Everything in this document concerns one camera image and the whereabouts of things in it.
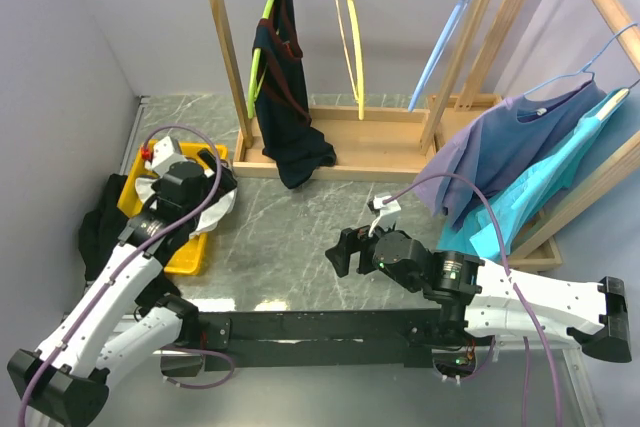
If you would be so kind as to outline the black tank top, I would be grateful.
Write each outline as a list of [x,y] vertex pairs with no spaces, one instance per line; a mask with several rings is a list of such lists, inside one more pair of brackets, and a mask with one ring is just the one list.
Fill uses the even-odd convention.
[[111,174],[95,207],[84,215],[78,230],[78,250],[86,282],[95,281],[106,266],[128,217],[117,206],[127,177]]

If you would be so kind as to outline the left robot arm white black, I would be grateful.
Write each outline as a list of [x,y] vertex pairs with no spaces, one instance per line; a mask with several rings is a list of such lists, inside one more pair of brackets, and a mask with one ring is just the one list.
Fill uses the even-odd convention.
[[203,343],[198,308],[171,292],[151,301],[132,327],[113,333],[126,309],[194,241],[203,211],[221,198],[219,189],[236,184],[223,146],[205,147],[196,158],[176,146],[143,150],[157,175],[153,194],[127,221],[105,267],[67,318],[35,350],[19,349],[8,362],[21,399],[19,425],[34,409],[63,426],[87,426],[134,365],[161,348],[199,351]]

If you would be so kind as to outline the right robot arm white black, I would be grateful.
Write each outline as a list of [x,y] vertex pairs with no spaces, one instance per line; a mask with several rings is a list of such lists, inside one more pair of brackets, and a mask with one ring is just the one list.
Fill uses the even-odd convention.
[[363,226],[341,231],[325,256],[335,273],[349,272],[353,254],[361,275],[380,272],[411,293],[440,305],[438,333],[450,345],[468,337],[578,346],[594,359],[632,359],[622,280],[568,282],[455,251],[430,251],[401,230]]

